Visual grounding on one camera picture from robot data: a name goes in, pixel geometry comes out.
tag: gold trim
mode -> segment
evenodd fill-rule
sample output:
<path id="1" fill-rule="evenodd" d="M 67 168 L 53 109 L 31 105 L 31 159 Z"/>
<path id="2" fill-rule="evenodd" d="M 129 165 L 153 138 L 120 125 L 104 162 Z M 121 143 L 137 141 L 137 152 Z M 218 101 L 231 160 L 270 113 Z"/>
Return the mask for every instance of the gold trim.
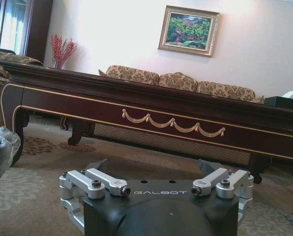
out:
<path id="1" fill-rule="evenodd" d="M 13 115 L 12 115 L 12 132 L 14 132 L 15 130 L 15 124 L 14 124 L 14 121 L 15 121 L 15 118 L 14 118 L 14 115 L 16 113 L 16 111 L 21 107 L 21 105 L 17 106 L 14 110 L 13 110 Z"/>
<path id="2" fill-rule="evenodd" d="M 71 114 L 67 114 L 67 113 L 44 110 L 44 109 L 40 109 L 40 108 L 37 108 L 37 107 L 29 107 L 29 106 L 21 106 L 21 107 L 31 109 L 31 110 L 38 110 L 38 111 L 42 111 L 42 112 L 49 112 L 49 113 L 53 113 L 53 114 L 57 114 L 57 115 L 61 115 L 61 116 L 67 116 L 67 117 L 79 118 L 79 119 L 84 119 L 84 120 L 90 120 L 90 121 L 100 122 L 100 123 L 104 123 L 104 124 L 110 124 L 110 125 L 114 125 L 114 126 L 120 126 L 120 127 L 130 128 L 130 129 L 136 129 L 136 130 L 146 131 L 146 132 L 155 133 L 155 134 L 163 134 L 163 135 L 172 136 L 172 137 L 176 137 L 176 138 L 188 139 L 188 140 L 192 140 L 192 141 L 199 141 L 199 142 L 202 142 L 202 143 L 214 144 L 214 145 L 217 145 L 217 146 L 224 146 L 224 147 L 228 147 L 228 148 L 235 148 L 235 149 L 240 149 L 240 150 L 245 150 L 245 151 L 250 151 L 250 152 L 257 152 L 257 153 L 262 153 L 262 154 L 271 155 L 271 156 L 278 156 L 278 157 L 283 157 L 283 158 L 286 158 L 286 159 L 293 160 L 293 157 L 273 154 L 273 153 L 269 153 L 269 152 L 257 151 L 257 150 L 253 150 L 253 149 L 243 148 L 243 147 L 236 147 L 236 146 L 220 144 L 220 143 L 215 143 L 215 142 L 210 142 L 210 141 L 205 141 L 205 140 L 200 140 L 200 139 L 188 138 L 188 137 L 174 135 L 174 134 L 167 134 L 167 133 L 162 133 L 162 132 L 157 132 L 157 131 L 152 131 L 152 130 L 147 130 L 147 129 L 141 129 L 141 128 L 136 128 L 136 127 L 132 127 L 132 126 L 106 122 L 106 121 L 102 121 L 102 120 L 98 120 L 98 119 L 90 119 L 90 118 L 75 116 L 75 115 L 71 115 Z"/>
<path id="3" fill-rule="evenodd" d="M 195 118 L 195 117 L 188 117 L 188 116 L 183 116 L 183 115 L 177 115 L 177 114 L 174 114 L 174 113 L 161 112 L 161 111 L 156 111 L 156 110 L 151 110 L 151 109 L 145 109 L 145 108 L 140 108 L 140 107 L 134 107 L 134 106 L 129 106 L 129 105 L 118 104 L 118 103 L 114 103 L 114 102 L 106 102 L 106 101 L 101 101 L 101 100 L 87 98 L 87 97 L 80 97 L 80 96 L 75 96 L 75 95 L 70 95 L 70 94 L 65 94 L 65 93 L 60 93 L 60 92 L 53 92 L 53 91 L 44 90 L 44 89 L 38 89 L 38 88 L 35 89 L 35 88 L 32 88 L 32 87 L 24 87 L 24 86 L 19 86 L 19 85 L 14 85 L 14 84 L 7 84 L 6 86 L 8 86 L 8 85 L 18 86 L 18 87 L 22 87 L 22 88 L 25 88 L 25 89 L 42 91 L 42 92 L 47 92 L 47 93 L 52 93 L 52 94 L 63 95 L 63 96 L 67 96 L 67 97 L 75 97 L 75 98 L 80 98 L 80 99 L 89 100 L 89 101 L 101 102 L 101 103 L 118 105 L 118 106 L 125 106 L 125 107 L 130 107 L 130 108 L 143 110 L 143 111 L 157 112 L 157 113 L 167 114 L 167 115 L 171 115 L 171 116 L 177 116 L 177 117 L 184 117 L 184 118 L 190 118 L 190 119 L 195 119 L 195 120 L 207 121 L 207 122 L 216 123 L 216 124 L 223 124 L 223 125 L 228 125 L 228 126 L 233 126 L 233 127 L 243 128 L 243 129 L 250 129 L 250 130 L 260 131 L 260 132 L 263 132 L 263 133 L 270 133 L 270 134 L 276 134 L 276 135 L 281 135 L 281 136 L 286 136 L 286 137 L 293 138 L 293 135 L 282 134 L 282 133 L 277 133 L 277 132 L 273 132 L 273 131 L 266 131 L 266 130 L 261 130 L 261 129 L 256 129 L 256 128 L 250 128 L 250 127 L 242 126 L 242 125 L 229 124 L 229 123 L 218 122 L 218 121 L 213 121 L 213 120 L 208 120 L 208 119 Z"/>
<path id="4" fill-rule="evenodd" d="M 127 118 L 130 122 L 132 123 L 142 123 L 142 122 L 150 122 L 153 126 L 157 127 L 157 128 L 165 128 L 167 126 L 171 126 L 171 127 L 175 127 L 179 132 L 182 132 L 182 133 L 190 133 L 192 131 L 196 131 L 196 132 L 200 132 L 203 136 L 206 136 L 208 138 L 214 138 L 218 135 L 221 134 L 221 137 L 224 136 L 224 131 L 225 131 L 225 128 L 221 128 L 219 131 L 215 132 L 215 133 L 208 133 L 204 130 L 202 130 L 202 128 L 200 127 L 200 123 L 196 123 L 194 126 L 190 127 L 190 128 L 182 128 L 180 127 L 179 125 L 177 125 L 176 121 L 175 121 L 175 118 L 172 118 L 170 119 L 168 122 L 166 123 L 163 123 L 163 124 L 160 124 L 160 123 L 157 123 L 155 122 L 151 115 L 148 113 L 146 114 L 145 117 L 141 118 L 141 119 L 135 119 L 135 118 L 132 118 L 126 111 L 126 109 L 122 109 L 122 117 L 123 118 Z"/>

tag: metal clamp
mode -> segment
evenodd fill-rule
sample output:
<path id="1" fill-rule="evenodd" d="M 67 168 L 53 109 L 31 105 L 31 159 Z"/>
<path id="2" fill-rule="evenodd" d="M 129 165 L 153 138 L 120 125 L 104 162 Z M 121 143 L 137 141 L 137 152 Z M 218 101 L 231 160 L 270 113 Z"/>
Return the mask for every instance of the metal clamp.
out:
<path id="1" fill-rule="evenodd" d="M 242 198 L 252 198 L 254 177 L 247 171 L 239 170 L 216 185 L 216 195 L 222 199 L 232 199 L 234 194 Z"/>
<path id="2" fill-rule="evenodd" d="M 90 199 L 105 196 L 105 188 L 110 194 L 128 196 L 130 188 L 123 179 L 113 178 L 97 169 L 87 171 L 69 171 L 59 178 L 60 204 L 68 210 L 69 218 L 84 233 L 84 214 L 79 198 L 87 194 Z"/>
<path id="3" fill-rule="evenodd" d="M 86 176 L 104 183 L 105 187 L 112 195 L 124 197 L 130 194 L 131 190 L 128 187 L 127 181 L 123 179 L 111 177 L 95 168 L 88 169 L 86 171 Z"/>
<path id="4" fill-rule="evenodd" d="M 213 187 L 216 187 L 216 195 L 221 199 L 232 199 L 234 195 L 239 197 L 240 224 L 253 199 L 254 177 L 247 171 L 239 170 L 232 174 L 230 170 L 219 168 L 203 179 L 193 181 L 191 192 L 195 196 L 209 195 Z"/>
<path id="5" fill-rule="evenodd" d="M 196 179 L 193 181 L 191 192 L 195 196 L 210 195 L 212 188 L 214 188 L 222 179 L 228 178 L 229 173 L 229 170 L 219 168 L 202 179 Z"/>
<path id="6" fill-rule="evenodd" d="M 234 195 L 239 197 L 238 225 L 245 217 L 245 210 L 253 199 L 254 177 L 247 171 L 239 170 L 228 179 L 216 185 L 216 195 L 221 199 L 231 199 Z"/>

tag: bolt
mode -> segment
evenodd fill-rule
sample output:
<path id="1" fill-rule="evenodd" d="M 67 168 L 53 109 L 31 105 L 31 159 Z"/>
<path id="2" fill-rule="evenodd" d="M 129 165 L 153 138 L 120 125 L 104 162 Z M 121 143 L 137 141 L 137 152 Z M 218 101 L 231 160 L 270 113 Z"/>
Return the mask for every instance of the bolt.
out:
<path id="1" fill-rule="evenodd" d="M 126 186 L 123 186 L 120 190 L 120 194 L 123 196 L 123 197 L 127 197 L 131 192 L 131 189 L 126 187 Z"/>
<path id="2" fill-rule="evenodd" d="M 93 187 L 99 187 L 99 186 L 101 186 L 101 181 L 99 181 L 99 180 L 93 180 L 92 181 L 92 186 Z"/>
<path id="3" fill-rule="evenodd" d="M 223 179 L 221 181 L 221 185 L 224 187 L 228 187 L 228 186 L 230 186 L 230 182 L 227 179 Z"/>
<path id="4" fill-rule="evenodd" d="M 191 189 L 191 192 L 192 192 L 193 195 L 199 196 L 201 194 L 201 188 L 199 188 L 199 187 L 193 187 Z"/>

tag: patterned carpet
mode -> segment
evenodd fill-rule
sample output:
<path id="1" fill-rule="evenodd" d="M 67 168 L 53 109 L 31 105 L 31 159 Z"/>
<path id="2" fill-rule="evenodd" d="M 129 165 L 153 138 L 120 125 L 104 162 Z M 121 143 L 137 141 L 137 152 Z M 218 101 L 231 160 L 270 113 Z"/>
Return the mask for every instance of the patterned carpet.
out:
<path id="1" fill-rule="evenodd" d="M 197 160 L 82 138 L 66 144 L 70 131 L 57 120 L 33 118 L 24 152 L 0 181 L 0 236 L 81 236 L 59 204 L 58 177 L 107 159 L 107 171 L 138 179 L 201 178 Z M 263 174 L 239 236 L 293 236 L 293 178 L 278 166 Z"/>

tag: framed painting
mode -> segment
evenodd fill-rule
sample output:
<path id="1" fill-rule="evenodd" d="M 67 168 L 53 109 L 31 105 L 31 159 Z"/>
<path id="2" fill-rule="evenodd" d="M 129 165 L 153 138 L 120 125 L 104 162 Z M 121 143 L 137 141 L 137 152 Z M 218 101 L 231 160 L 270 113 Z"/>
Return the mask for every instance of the framed painting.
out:
<path id="1" fill-rule="evenodd" d="M 212 56 L 220 13 L 166 6 L 158 49 Z"/>

